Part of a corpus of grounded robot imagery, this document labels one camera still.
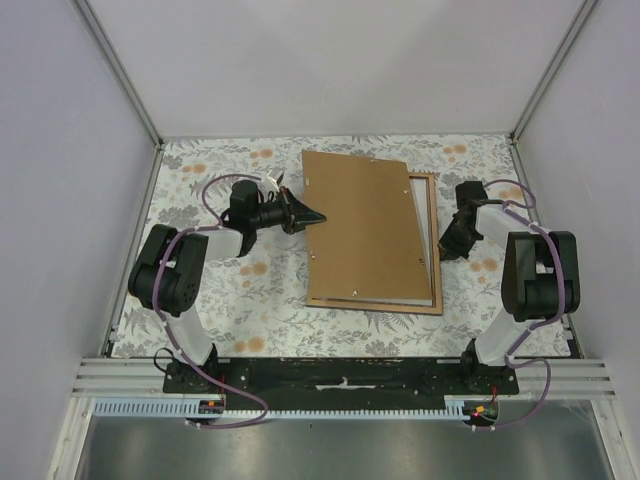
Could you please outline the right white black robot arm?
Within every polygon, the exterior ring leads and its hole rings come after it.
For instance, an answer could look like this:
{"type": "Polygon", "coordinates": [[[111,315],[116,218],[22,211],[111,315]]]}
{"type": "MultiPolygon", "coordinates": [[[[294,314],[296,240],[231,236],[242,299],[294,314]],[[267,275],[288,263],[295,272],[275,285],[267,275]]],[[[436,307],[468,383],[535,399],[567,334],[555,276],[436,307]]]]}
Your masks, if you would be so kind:
{"type": "Polygon", "coordinates": [[[515,353],[532,333],[579,307],[577,241],[569,231],[548,230],[518,213],[531,204],[491,199],[480,181],[457,185],[455,199],[457,211],[438,242],[440,259],[467,259],[484,239],[504,250],[502,309],[471,340],[457,371],[460,386],[477,394],[493,383],[492,367],[514,369],[515,353]]]}

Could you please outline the printed pier photo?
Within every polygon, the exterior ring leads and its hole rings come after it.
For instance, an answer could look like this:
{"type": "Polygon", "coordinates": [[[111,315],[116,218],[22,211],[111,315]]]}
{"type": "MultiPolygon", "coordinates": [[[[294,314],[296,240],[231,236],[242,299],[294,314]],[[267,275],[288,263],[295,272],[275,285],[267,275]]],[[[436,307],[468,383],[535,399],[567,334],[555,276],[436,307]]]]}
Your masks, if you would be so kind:
{"type": "Polygon", "coordinates": [[[432,273],[432,249],[431,249],[431,228],[430,228],[430,211],[429,211],[429,192],[428,192],[428,180],[426,178],[411,178],[410,179],[411,190],[414,200],[414,206],[416,210],[416,216],[418,219],[422,244],[424,251],[424,262],[427,272],[429,287],[431,289],[431,298],[429,300],[416,300],[416,305],[423,305],[431,307],[433,305],[433,298],[435,294],[435,287],[433,286],[432,273]]]}

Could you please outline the aluminium corner post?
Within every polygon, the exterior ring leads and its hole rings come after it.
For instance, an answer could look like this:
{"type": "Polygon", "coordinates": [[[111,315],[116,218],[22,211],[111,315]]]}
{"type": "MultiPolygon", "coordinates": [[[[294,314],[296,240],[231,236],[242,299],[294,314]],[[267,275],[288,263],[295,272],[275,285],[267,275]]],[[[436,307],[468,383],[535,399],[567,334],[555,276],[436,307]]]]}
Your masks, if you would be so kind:
{"type": "Polygon", "coordinates": [[[122,60],[102,25],[90,1],[73,0],[72,5],[81,17],[88,33],[94,40],[100,54],[113,74],[119,88],[132,107],[137,119],[156,149],[164,145],[164,140],[154,124],[148,109],[135,88],[122,60]]]}
{"type": "Polygon", "coordinates": [[[542,73],[542,76],[536,83],[532,94],[525,103],[520,116],[518,117],[513,129],[510,132],[510,139],[513,144],[517,144],[524,134],[545,94],[559,74],[574,45],[580,38],[583,30],[598,8],[599,4],[599,0],[583,0],[580,2],[579,8],[573,15],[569,26],[563,34],[559,44],[555,48],[549,62],[547,63],[542,73]]]}

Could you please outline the aluminium front rail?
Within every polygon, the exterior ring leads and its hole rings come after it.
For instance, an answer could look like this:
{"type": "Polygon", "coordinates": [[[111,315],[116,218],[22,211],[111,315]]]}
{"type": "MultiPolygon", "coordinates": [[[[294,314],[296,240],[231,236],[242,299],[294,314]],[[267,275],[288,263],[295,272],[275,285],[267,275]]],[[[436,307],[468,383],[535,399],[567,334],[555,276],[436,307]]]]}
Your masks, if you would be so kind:
{"type": "MultiPolygon", "coordinates": [[[[611,400],[614,387],[605,364],[594,359],[551,359],[549,400],[611,400]]],[[[87,358],[81,361],[76,397],[159,398],[164,375],[148,358],[87,358]]]]}

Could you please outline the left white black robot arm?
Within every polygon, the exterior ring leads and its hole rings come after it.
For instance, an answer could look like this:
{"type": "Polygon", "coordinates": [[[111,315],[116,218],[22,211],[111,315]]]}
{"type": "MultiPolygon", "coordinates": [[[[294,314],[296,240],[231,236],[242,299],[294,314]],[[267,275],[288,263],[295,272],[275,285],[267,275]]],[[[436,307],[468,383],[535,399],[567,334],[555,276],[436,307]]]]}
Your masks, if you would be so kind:
{"type": "Polygon", "coordinates": [[[128,279],[128,292],[156,312],[180,361],[187,364],[185,379],[198,392],[219,384],[220,368],[209,360],[214,344],[205,333],[196,309],[205,263],[240,258],[257,241],[257,232],[279,227],[293,235],[327,217],[279,186],[265,195],[250,178],[233,184],[229,204],[213,226],[182,231],[154,225],[128,279]]]}

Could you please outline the left aluminium corner post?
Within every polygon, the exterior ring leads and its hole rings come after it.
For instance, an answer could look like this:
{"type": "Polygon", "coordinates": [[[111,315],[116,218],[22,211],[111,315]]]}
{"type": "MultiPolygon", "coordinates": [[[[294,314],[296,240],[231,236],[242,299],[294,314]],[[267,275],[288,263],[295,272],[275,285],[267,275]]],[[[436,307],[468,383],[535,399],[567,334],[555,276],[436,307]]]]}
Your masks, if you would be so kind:
{"type": "Polygon", "coordinates": [[[164,145],[164,140],[154,124],[148,109],[135,88],[122,60],[102,25],[90,1],[73,0],[72,5],[81,17],[88,33],[94,40],[100,54],[113,74],[119,88],[132,107],[137,119],[156,149],[164,145]]]}

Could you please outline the wooden picture frame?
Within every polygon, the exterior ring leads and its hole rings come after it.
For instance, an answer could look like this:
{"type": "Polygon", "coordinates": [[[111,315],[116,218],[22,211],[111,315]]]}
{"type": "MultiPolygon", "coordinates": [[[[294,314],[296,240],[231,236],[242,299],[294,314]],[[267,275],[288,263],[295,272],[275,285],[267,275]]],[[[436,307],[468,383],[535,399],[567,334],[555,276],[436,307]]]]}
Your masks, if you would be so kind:
{"type": "Polygon", "coordinates": [[[435,174],[410,172],[411,178],[426,178],[428,180],[429,192],[429,211],[430,211],[430,228],[431,228],[431,253],[432,253],[432,273],[433,286],[435,287],[434,302],[431,307],[409,304],[407,301],[400,303],[389,303],[388,301],[365,301],[365,300],[345,300],[345,299],[322,299],[307,298],[307,305],[316,308],[330,308],[342,310],[359,310],[373,311],[383,313],[399,313],[413,315],[429,315],[441,316],[444,310],[443,290],[442,290],[442,274],[441,274],[441,255],[438,247],[438,216],[435,192],[435,174]]]}

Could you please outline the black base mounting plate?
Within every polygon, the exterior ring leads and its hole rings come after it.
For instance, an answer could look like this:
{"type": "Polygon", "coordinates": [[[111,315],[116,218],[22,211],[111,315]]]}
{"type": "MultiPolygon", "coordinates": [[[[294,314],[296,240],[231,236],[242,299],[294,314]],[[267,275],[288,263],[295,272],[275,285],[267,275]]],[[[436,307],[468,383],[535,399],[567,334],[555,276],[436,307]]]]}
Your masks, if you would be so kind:
{"type": "Polygon", "coordinates": [[[442,407],[447,395],[516,395],[515,372],[435,357],[217,358],[216,380],[271,407],[442,407]]]}

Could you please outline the right aluminium corner post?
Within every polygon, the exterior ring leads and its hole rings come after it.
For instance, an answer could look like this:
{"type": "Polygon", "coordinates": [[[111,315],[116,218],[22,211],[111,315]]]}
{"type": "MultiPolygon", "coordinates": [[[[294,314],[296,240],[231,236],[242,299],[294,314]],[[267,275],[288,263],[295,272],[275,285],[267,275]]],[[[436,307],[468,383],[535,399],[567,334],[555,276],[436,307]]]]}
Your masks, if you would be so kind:
{"type": "Polygon", "coordinates": [[[542,73],[542,76],[536,83],[532,94],[525,103],[520,116],[518,117],[513,129],[510,132],[510,139],[513,144],[517,144],[524,134],[545,94],[559,74],[574,45],[580,38],[583,30],[598,8],[599,4],[599,0],[583,0],[580,2],[579,8],[573,15],[569,26],[563,34],[559,44],[555,48],[549,62],[547,63],[542,73]]]}

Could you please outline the brown cardboard backing board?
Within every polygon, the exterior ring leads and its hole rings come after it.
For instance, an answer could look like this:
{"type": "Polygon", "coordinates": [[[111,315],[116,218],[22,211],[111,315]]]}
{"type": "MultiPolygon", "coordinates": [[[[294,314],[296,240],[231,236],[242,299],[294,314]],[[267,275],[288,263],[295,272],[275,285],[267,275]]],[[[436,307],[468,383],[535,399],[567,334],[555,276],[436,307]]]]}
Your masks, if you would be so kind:
{"type": "Polygon", "coordinates": [[[406,164],[305,151],[302,166],[303,201],[326,217],[306,229],[310,297],[431,299],[406,164]]]}

